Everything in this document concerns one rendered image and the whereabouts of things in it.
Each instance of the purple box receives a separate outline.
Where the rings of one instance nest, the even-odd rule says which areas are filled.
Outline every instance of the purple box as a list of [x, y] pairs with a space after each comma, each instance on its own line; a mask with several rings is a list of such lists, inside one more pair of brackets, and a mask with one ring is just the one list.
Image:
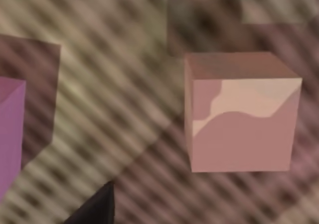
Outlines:
[[21, 169], [25, 86], [0, 77], [0, 200]]

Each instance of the dark pointed object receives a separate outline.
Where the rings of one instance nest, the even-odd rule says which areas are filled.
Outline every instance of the dark pointed object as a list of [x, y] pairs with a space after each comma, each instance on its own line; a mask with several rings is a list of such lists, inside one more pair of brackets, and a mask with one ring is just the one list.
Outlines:
[[64, 224], [113, 224], [114, 214], [114, 184], [108, 182]]

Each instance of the patterned cube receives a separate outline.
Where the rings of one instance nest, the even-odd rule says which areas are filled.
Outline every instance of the patterned cube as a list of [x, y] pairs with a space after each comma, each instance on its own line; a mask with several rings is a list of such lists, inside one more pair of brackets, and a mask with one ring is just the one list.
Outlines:
[[269, 52], [188, 53], [192, 172], [289, 170], [302, 79]]
[[0, 77], [0, 200], [21, 168], [25, 81]]

